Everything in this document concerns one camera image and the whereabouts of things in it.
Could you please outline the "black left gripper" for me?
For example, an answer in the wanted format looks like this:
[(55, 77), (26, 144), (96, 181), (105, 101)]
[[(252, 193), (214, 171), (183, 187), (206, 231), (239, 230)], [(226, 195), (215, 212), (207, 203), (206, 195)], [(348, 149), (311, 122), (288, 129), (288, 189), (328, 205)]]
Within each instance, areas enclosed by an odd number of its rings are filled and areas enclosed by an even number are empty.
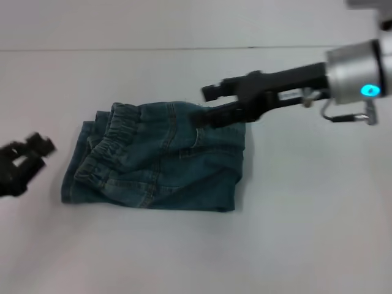
[(1, 197), (19, 197), (25, 193), (28, 184), (45, 166), (42, 157), (56, 151), (53, 142), (37, 132), (26, 139), (26, 144), (29, 149), (22, 145), (1, 148)]

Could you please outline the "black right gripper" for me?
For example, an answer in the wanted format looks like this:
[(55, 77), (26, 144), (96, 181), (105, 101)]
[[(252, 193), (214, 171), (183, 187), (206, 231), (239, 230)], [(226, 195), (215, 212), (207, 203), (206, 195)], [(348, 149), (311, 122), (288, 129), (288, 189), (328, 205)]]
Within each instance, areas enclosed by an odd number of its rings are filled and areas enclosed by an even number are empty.
[(236, 96), (237, 101), (195, 111), (190, 114), (190, 121), (196, 128), (221, 128), (234, 123), (254, 122), (270, 110), (294, 104), (283, 102), (279, 98), (280, 92), (327, 87), (324, 62), (275, 73), (253, 71), (241, 77), (225, 79), (219, 85), (202, 87), (205, 101), (230, 96)]

